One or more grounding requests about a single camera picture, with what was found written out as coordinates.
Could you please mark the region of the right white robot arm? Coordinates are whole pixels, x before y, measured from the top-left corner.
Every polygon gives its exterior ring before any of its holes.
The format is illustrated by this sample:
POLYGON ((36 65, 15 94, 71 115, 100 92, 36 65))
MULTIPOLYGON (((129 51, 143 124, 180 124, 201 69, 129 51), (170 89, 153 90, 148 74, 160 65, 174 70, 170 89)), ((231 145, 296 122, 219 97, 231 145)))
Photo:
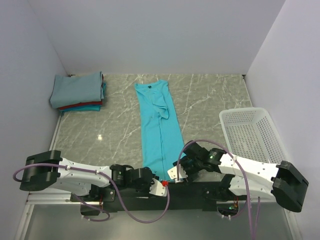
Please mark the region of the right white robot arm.
POLYGON ((222 174, 221 181, 210 183, 204 191, 217 202, 261 199, 276 202, 282 208, 300 213, 308 180, 289 161, 265 163, 237 156, 221 147, 207 150, 197 140, 189 141, 178 161, 167 173, 176 183, 195 181, 200 171, 222 174))

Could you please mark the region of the turquoise polo shirt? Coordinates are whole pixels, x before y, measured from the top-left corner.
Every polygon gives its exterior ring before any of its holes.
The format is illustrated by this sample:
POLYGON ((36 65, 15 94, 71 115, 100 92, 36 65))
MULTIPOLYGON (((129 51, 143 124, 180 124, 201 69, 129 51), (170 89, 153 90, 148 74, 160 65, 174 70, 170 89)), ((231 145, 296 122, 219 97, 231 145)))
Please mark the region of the turquoise polo shirt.
POLYGON ((142 164, 160 180, 178 160, 184 141, 166 80, 134 85, 140 109, 142 164))

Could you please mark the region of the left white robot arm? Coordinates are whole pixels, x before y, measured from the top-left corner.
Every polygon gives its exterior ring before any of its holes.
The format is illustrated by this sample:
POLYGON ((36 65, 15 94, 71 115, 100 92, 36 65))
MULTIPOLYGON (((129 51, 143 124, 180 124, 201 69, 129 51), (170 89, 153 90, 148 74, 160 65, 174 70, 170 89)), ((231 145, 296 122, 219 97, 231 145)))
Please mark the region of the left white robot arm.
POLYGON ((100 195, 100 188, 116 185, 119 190, 134 189, 160 197, 167 195, 166 188, 148 167, 81 164, 62 158, 59 150, 29 156, 25 165, 19 188, 26 192, 52 188, 94 201, 100 195))

